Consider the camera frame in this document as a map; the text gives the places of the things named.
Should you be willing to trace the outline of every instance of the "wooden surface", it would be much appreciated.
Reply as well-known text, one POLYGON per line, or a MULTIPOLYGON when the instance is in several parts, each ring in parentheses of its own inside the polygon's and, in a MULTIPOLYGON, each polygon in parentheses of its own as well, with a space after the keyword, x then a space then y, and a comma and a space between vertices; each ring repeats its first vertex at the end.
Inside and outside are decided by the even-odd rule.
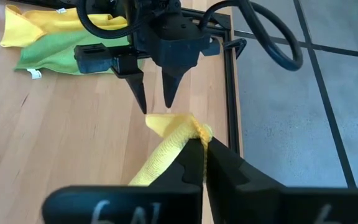
MULTIPOLYGON (((182 0, 182 6, 205 10, 214 1, 182 0)), ((5 4, 0 0, 0 40, 5 4)), ((46 70, 32 80, 25 71, 12 71, 19 55, 20 49, 0 47, 0 224, 42 223, 43 200, 66 185, 127 184, 161 142, 146 127, 124 80, 46 70)), ((200 57, 170 110, 163 102, 161 69, 147 60, 143 71, 148 113, 193 113, 227 144, 222 55, 200 57)), ((204 204, 203 223, 212 223, 204 204)))

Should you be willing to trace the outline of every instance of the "yellow cloth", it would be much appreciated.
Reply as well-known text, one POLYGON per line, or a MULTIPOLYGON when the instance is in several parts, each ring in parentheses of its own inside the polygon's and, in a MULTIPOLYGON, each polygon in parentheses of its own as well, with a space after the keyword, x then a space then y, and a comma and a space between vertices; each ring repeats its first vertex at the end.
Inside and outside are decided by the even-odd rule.
POLYGON ((146 125, 164 140, 147 159, 141 170, 129 185, 150 185, 176 159, 189 139, 200 138, 206 152, 212 140, 212 130, 200 125, 193 115, 188 114, 150 114, 146 115, 146 125))
MULTIPOLYGON (((106 30, 120 29, 127 25, 123 17, 113 18, 110 14, 89 15, 91 21, 106 30)), ((75 8, 59 14, 57 11, 33 10, 21 13, 13 5, 5 7, 5 31, 1 41, 2 47, 26 47, 43 35, 56 32, 73 32, 82 30, 75 8)))

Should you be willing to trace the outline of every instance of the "green cloth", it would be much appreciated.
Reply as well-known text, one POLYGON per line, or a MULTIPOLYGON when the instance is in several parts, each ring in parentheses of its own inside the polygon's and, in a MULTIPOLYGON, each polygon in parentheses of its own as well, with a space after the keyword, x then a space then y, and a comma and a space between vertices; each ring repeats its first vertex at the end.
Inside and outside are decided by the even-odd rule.
MULTIPOLYGON (((49 34, 22 49, 15 70, 47 68, 60 73, 84 75, 80 73, 77 62, 74 59, 74 48, 77 45, 99 43, 104 44, 106 47, 129 44, 127 37, 110 40, 102 39, 86 30, 49 34)), ((112 71, 109 69, 103 73, 112 73, 112 71)))

